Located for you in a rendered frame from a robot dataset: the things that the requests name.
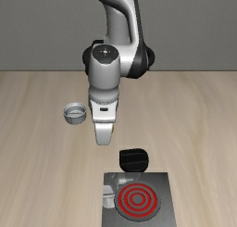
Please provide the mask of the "black stove plate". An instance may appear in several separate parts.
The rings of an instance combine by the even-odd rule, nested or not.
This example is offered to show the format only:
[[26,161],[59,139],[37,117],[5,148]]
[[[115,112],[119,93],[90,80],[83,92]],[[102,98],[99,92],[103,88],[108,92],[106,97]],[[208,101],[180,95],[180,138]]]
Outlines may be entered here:
[[177,227],[168,174],[146,172],[142,148],[119,151],[122,172],[105,172],[101,227]]

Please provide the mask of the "grey ramekin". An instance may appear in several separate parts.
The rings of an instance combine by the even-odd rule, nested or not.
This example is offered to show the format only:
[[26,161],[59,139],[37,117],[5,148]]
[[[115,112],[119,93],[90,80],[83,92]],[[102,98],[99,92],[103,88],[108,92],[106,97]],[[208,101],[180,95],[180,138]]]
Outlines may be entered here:
[[65,121],[71,125],[78,125],[85,121],[87,110],[84,104],[73,102],[63,107]]

